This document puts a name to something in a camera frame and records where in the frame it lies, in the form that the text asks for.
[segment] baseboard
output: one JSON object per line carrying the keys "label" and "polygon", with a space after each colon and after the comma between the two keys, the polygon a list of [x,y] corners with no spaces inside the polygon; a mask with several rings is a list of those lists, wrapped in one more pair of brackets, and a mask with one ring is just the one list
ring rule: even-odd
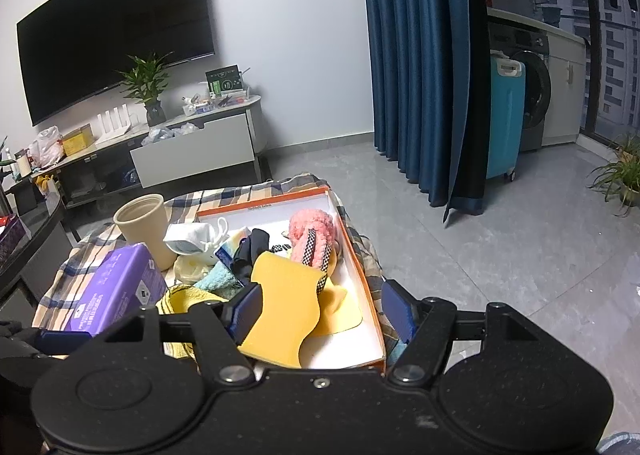
{"label": "baseboard", "polygon": [[587,136],[580,134],[578,136],[578,140],[575,142],[576,145],[580,145],[582,148],[586,148],[590,152],[596,154],[596,156],[600,156],[607,161],[615,161],[616,155],[609,146],[605,146],[602,143],[597,142],[596,140],[592,140]]}
{"label": "baseboard", "polygon": [[564,145],[575,143],[578,134],[569,134],[567,136],[554,136],[552,138],[542,138],[542,146]]}
{"label": "baseboard", "polygon": [[359,143],[373,143],[373,132],[364,132],[362,134],[351,134],[350,136],[339,136],[337,138],[329,138],[327,140],[311,141],[308,143],[299,143],[297,145],[281,146],[280,148],[271,148],[266,151],[267,156],[293,156],[296,154],[304,154],[306,152],[317,152],[318,150],[327,150],[336,146],[356,145]]}

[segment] blue curtain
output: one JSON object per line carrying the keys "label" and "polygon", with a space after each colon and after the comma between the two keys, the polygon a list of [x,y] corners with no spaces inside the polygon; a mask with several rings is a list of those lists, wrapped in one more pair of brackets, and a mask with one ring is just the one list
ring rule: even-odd
{"label": "blue curtain", "polygon": [[450,208],[480,213],[490,126],[484,0],[366,3],[376,148],[432,206],[447,206],[445,220]]}

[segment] plaid blanket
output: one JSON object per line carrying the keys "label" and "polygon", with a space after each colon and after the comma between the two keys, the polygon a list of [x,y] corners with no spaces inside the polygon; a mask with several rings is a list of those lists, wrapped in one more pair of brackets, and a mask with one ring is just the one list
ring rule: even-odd
{"label": "plaid blanket", "polygon": [[[299,174],[280,182],[270,181],[252,186],[188,193],[167,201],[164,205],[170,215],[169,222],[193,222],[198,211],[322,186],[329,187],[329,184],[315,175]],[[361,236],[351,225],[340,199],[337,198],[337,200],[338,212],[340,212],[353,249],[367,277],[385,337],[386,352],[389,354],[398,343],[398,336],[382,312],[380,301],[384,280],[382,268],[373,245],[368,238]],[[110,251],[123,247],[125,244],[124,237],[115,224],[105,225],[102,229],[96,229],[83,238],[79,247],[73,249],[69,258],[60,266],[53,285],[40,301],[33,319],[33,326],[62,330],[73,314],[76,301],[82,296],[82,291],[86,288],[104,257]],[[168,286],[174,285],[175,279],[172,269],[166,273],[165,279]]]}

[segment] television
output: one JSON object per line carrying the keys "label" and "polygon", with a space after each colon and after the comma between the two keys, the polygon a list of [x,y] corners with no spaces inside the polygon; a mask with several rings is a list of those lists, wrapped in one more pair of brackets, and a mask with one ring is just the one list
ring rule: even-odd
{"label": "television", "polygon": [[31,122],[116,86],[129,58],[212,54],[207,0],[49,0],[17,24]]}

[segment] gray tile floor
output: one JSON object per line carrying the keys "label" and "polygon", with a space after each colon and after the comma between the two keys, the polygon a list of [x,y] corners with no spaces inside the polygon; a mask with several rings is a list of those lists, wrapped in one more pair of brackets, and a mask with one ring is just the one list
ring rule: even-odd
{"label": "gray tile floor", "polygon": [[[483,215],[455,214],[445,227],[443,208],[371,143],[270,159],[274,178],[326,179],[386,276],[415,296],[466,310],[507,302],[587,359],[614,389],[606,433],[638,432],[640,210],[619,218],[619,202],[586,188],[603,163],[577,145],[524,154],[515,182],[489,181]],[[478,347],[456,345],[452,362]]]}

